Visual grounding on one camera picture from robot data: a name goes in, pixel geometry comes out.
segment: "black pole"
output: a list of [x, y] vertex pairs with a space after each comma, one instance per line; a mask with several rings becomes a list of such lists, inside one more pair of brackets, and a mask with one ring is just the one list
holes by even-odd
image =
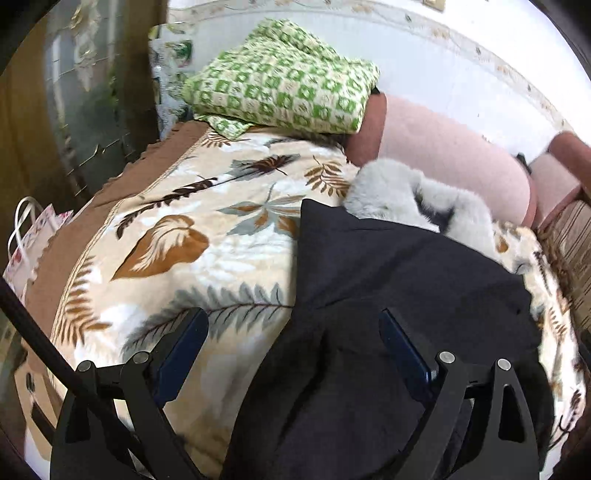
[[39, 325], [36, 324], [3, 278], [0, 278], [0, 308], [56, 378], [77, 398], [83, 400], [106, 428], [125, 439], [127, 448], [140, 462], [148, 466], [140, 442], [121, 423], [120, 419], [101, 402], [100, 398], [86, 388], [84, 382], [41, 331]]

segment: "gift bag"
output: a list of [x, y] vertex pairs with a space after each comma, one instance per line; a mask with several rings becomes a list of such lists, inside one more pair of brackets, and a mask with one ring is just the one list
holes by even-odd
[[[8, 265], [4, 280], [24, 303], [27, 283], [35, 279], [35, 269], [49, 239], [72, 217], [73, 211], [56, 215], [53, 206], [42, 209], [33, 197], [24, 197], [14, 212], [14, 231], [8, 239]], [[24, 236], [21, 228], [30, 219], [31, 227]]]

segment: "brown blanket border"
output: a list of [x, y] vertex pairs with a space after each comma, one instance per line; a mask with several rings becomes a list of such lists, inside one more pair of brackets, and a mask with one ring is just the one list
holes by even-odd
[[[208, 128], [208, 124], [194, 121], [175, 125], [165, 141], [148, 145], [138, 161], [127, 164], [119, 177], [108, 180], [84, 211], [50, 239], [39, 260], [37, 278], [29, 282], [25, 298], [27, 310], [47, 337], [51, 335], [61, 295], [72, 269], [112, 208], [120, 200], [150, 186], [198, 142]], [[31, 369], [45, 373], [46, 367], [39, 357], [27, 350]]]

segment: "pink bolster pillow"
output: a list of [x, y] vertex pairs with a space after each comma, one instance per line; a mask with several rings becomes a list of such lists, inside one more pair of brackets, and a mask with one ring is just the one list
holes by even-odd
[[[508, 152], [468, 127], [407, 100], [385, 95], [373, 103], [376, 108], [368, 104], [360, 132], [347, 144], [345, 153], [352, 163], [362, 166], [377, 156], [394, 158], [435, 180], [477, 193], [496, 220], [532, 225], [537, 204], [534, 184]], [[364, 129], [366, 122], [371, 128]], [[381, 129], [381, 142], [376, 144], [375, 133]]]

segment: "striped fabric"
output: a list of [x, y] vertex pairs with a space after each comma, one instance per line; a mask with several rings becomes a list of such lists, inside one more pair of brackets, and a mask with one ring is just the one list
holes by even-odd
[[591, 331], [591, 206], [579, 200], [566, 207], [552, 227], [573, 276], [574, 322]]

